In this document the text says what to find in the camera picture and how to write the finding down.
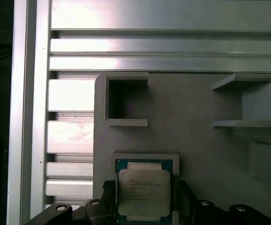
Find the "square shelf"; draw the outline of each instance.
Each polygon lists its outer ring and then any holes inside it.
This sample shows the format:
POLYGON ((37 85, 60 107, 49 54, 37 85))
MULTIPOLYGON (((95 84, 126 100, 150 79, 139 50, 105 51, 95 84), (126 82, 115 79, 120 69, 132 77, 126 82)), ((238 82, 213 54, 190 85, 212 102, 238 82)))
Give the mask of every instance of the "square shelf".
POLYGON ((214 127, 271 128, 271 74, 232 74, 212 90, 214 127))
POLYGON ((148 120, 142 118, 136 107, 147 90, 147 73, 105 74, 105 123, 108 126, 147 127, 148 120))

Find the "bolt head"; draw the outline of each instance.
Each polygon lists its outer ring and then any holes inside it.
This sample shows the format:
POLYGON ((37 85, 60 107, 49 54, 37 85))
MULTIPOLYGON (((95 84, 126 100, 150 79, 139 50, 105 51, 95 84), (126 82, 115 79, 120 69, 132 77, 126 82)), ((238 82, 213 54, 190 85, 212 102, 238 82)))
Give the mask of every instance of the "bolt head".
POLYGON ((210 205, 210 203, 208 201, 202 201, 201 204, 204 206, 210 205))
POLYGON ((59 207, 56 208, 57 211, 63 211, 66 207, 61 205, 59 207))
POLYGON ((92 201, 91 204, 92 205, 99 205, 99 202, 98 201, 92 201))
POLYGON ((238 205, 237 207, 235 207, 238 211, 240 211, 240 212, 245 212, 246 211, 246 209, 243 207, 243 206, 240 206, 240 205, 238 205))

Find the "silver metal beam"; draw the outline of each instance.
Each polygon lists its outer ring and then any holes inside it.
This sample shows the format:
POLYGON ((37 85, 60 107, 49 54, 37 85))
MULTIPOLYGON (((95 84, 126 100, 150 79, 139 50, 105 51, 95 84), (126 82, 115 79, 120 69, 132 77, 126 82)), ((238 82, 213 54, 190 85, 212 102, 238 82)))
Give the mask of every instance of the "silver metal beam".
POLYGON ((95 80, 100 75, 97 71, 85 71, 85 72, 58 72, 57 79, 66 80, 95 80))
MULTIPOLYGON (((83 97, 80 96, 76 101, 82 101, 83 97)), ((58 111, 55 112, 56 121, 66 122, 94 122, 94 112, 85 111, 58 111)))
POLYGON ((54 196, 54 203, 67 203, 70 205, 81 205, 81 203, 89 200, 89 196, 54 196))
POLYGON ((30 219, 36 4, 34 0, 15 0, 7 225, 22 225, 30 219))
POLYGON ((48 110, 93 112, 94 88, 95 79, 50 80, 48 110))
POLYGON ((44 210, 46 205, 46 125, 48 99, 48 65, 50 49, 50 13, 49 0, 37 0, 36 56, 34 72, 34 101, 32 128, 32 169, 31 169, 31 206, 33 218, 44 210))
POLYGON ((269 72, 271 58, 184 56, 52 56, 50 70, 269 72))
POLYGON ((271 40, 187 36, 119 36, 119 38, 66 36, 51 40, 53 55, 170 55, 215 57, 271 57, 271 40))
POLYGON ((47 178, 93 179, 92 163, 47 163, 47 178))
POLYGON ((93 156, 83 154, 55 154, 54 161, 58 163, 93 163, 93 156))
POLYGON ((92 180, 48 179, 46 184, 46 194, 49 196, 88 196, 90 199, 93 195, 92 190, 92 180))
POLYGON ((94 122, 48 122, 47 152, 93 155, 94 122))
POLYGON ((51 28, 271 32, 271 1, 53 0, 51 28))

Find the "black mechanical arm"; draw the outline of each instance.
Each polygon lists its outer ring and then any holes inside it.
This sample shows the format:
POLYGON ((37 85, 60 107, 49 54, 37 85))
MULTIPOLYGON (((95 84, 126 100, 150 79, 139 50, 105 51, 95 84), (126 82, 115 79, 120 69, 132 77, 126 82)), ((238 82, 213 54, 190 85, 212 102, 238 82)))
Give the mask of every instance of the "black mechanical arm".
MULTIPOLYGON (((91 199, 78 209, 53 204, 26 225, 117 225, 116 184, 105 181, 100 199, 91 199)), ((185 225, 271 225, 271 219, 247 205, 232 205, 224 211, 208 200, 198 200, 184 180, 177 182, 177 206, 185 225)))

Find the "metal frame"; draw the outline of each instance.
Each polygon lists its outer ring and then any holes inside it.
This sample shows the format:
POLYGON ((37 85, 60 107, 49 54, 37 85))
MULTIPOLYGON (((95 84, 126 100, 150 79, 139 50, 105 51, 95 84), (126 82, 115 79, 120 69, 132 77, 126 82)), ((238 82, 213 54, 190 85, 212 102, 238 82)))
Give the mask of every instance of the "metal frame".
POLYGON ((271 32, 271 1, 53 0, 52 10, 52 30, 271 32))
POLYGON ((34 71, 30 218, 45 209, 51 1, 38 0, 34 71))
POLYGON ((35 0, 15 0, 8 157, 7 225, 30 219, 35 0))
POLYGON ((51 39, 52 55, 176 55, 176 56, 271 56, 271 40, 239 39, 216 36, 212 39, 197 39, 190 35, 164 36, 141 35, 128 38, 128 35, 91 37, 87 35, 61 35, 51 39))
POLYGON ((52 56, 50 70, 271 72, 271 58, 164 56, 52 56))

